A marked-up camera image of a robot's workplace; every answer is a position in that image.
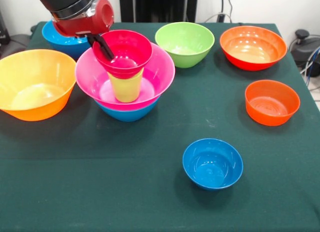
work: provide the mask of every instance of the large orange bowl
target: large orange bowl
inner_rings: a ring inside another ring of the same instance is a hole
[[[76,62],[54,50],[19,52],[0,60],[0,109],[25,121],[57,114],[76,83]]]
[[[288,85],[274,80],[258,80],[245,90],[249,116],[267,126],[286,123],[300,107],[298,94]]]
[[[278,34],[254,26],[226,30],[220,37],[220,45],[232,64],[247,71],[269,68],[287,53],[286,43]]]

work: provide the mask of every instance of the yellow-orange bowl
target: yellow-orange bowl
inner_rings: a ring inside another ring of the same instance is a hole
[[[0,109],[25,121],[50,118],[66,105],[76,83],[76,62],[47,49],[0,60]]]

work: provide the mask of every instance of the wall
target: wall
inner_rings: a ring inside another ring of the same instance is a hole
[[[109,1],[114,10],[115,21],[121,21],[120,1]],[[10,35],[30,34],[33,25],[51,19],[51,14],[40,0],[0,0],[0,10]]]
[[[320,35],[320,0],[231,0],[232,21],[242,23],[275,23],[290,43],[297,29],[307,29]],[[196,22],[221,11],[221,0],[198,0]],[[229,13],[228,0],[224,0],[224,12]]]
[[[320,34],[320,0],[231,0],[233,22],[276,23],[283,38],[289,43],[296,29],[304,28]],[[119,0],[110,0],[115,20],[121,20]],[[51,19],[39,0],[0,0],[0,9],[11,35],[30,33],[30,27],[39,21]],[[219,12],[221,0],[198,0],[196,22],[204,22]],[[229,12],[228,0],[224,11]]]

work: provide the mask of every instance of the plastic cup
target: plastic cup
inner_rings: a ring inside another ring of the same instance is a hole
[[[259,80],[247,86],[245,106],[254,121],[267,126],[278,126],[286,123],[299,109],[300,98],[284,83]]]
[[[116,78],[108,72],[115,98],[123,103],[130,103],[137,99],[140,93],[143,72],[144,69],[142,68],[139,73],[128,79]]]
[[[151,58],[151,43],[140,33],[130,30],[114,30],[102,34],[101,37],[106,41],[115,58],[108,60],[97,42],[93,44],[93,53],[104,69],[116,78],[133,77]]]

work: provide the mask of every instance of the small blue bowl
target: small blue bowl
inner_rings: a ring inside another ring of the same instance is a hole
[[[184,151],[182,164],[189,178],[206,190],[218,190],[235,184],[244,164],[230,144],[214,139],[198,140]]]
[[[120,120],[122,122],[134,122],[137,121],[143,117],[145,117],[146,114],[148,114],[157,104],[158,100],[155,100],[150,105],[146,106],[145,108],[141,108],[138,110],[132,110],[132,111],[119,111],[107,108],[103,105],[101,105],[98,101],[95,100],[96,103],[98,103],[99,107],[102,108],[102,110],[110,115],[112,118],[115,118],[117,120]]]
[[[52,23],[49,21],[42,29],[42,35],[53,49],[65,53],[77,60],[84,53],[90,44],[86,38],[64,37],[58,33]]]

